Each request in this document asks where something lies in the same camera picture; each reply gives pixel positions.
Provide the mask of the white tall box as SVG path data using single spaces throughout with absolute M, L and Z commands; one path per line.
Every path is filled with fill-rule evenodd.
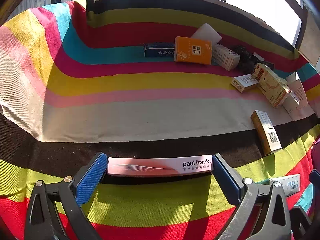
M 212 47 L 212 60 L 227 71 L 230 71 L 238 66 L 240 55 L 217 43 Z

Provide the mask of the dark blue box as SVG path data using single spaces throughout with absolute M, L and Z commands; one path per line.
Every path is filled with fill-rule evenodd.
M 172 57 L 175 45 L 173 43 L 146 43 L 144 44 L 145 57 Z

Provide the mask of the white blue small box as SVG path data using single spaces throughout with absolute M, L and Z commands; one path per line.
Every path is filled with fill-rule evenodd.
M 300 174 L 293 174 L 289 176 L 270 178 L 269 184 L 278 182 L 282 185 L 285 196 L 289 197 L 300 191 Z

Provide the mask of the white foam block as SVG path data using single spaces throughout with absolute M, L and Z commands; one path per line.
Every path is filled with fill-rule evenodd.
M 212 45 L 215 45 L 222 40 L 222 37 L 208 23 L 204 23 L 200 26 L 199 29 L 193 33 L 191 38 L 210 41 Z

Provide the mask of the yellow green medicine box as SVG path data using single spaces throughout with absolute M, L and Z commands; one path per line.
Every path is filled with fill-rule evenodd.
M 281 106 L 291 93 L 287 84 L 265 64 L 257 63 L 251 75 L 273 108 Z

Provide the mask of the orange small box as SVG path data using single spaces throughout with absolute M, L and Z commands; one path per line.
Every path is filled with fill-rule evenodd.
M 210 65 L 212 63 L 212 43 L 177 36 L 175 38 L 174 61 Z

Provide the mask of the pink white paul frank box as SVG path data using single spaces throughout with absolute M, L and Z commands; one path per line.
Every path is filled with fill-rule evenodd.
M 177 158 L 108 158 L 106 172 L 120 177 L 175 177 L 210 172 L 212 155 Z

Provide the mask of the black sequin scrunchie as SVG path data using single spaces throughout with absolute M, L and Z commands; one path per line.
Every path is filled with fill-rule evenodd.
M 251 74 L 257 63 L 261 61 L 250 53 L 243 45 L 237 45 L 232 47 L 232 51 L 240 56 L 239 63 L 237 65 L 238 70 L 244 74 Z

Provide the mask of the white pink leaflet box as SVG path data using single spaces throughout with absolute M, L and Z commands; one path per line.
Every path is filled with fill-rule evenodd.
M 289 92 L 286 100 L 284 101 L 283 107 L 289 114 L 290 118 L 297 121 L 314 114 L 313 109 L 308 103 L 300 79 L 288 83 L 288 87 L 291 89 L 291 92 Z

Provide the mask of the rainbow striped cloth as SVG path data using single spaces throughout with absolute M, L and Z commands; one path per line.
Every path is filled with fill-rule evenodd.
M 243 45 L 297 72 L 314 114 L 294 121 L 257 88 L 232 85 L 238 69 L 147 58 L 144 44 L 190 37 L 210 24 L 228 48 Z M 268 114 L 282 149 L 264 155 L 251 120 Z M 309 173 L 319 138 L 319 74 L 262 20 L 217 0 L 87 0 L 28 9 L 1 26 L 1 219 L 23 239 L 37 180 L 60 182 L 97 152 L 122 158 L 219 153 L 260 182 L 300 174 L 287 199 L 313 214 Z

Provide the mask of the gold qr code box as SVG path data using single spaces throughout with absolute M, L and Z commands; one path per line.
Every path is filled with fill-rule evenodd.
M 282 149 L 276 130 L 266 112 L 255 109 L 251 115 L 251 120 L 257 130 L 264 155 Z

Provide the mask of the white gold dental box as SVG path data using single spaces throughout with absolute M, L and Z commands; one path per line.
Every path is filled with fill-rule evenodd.
M 240 93 L 256 87 L 257 84 L 258 81 L 251 74 L 234 77 L 231 81 L 231 85 Z

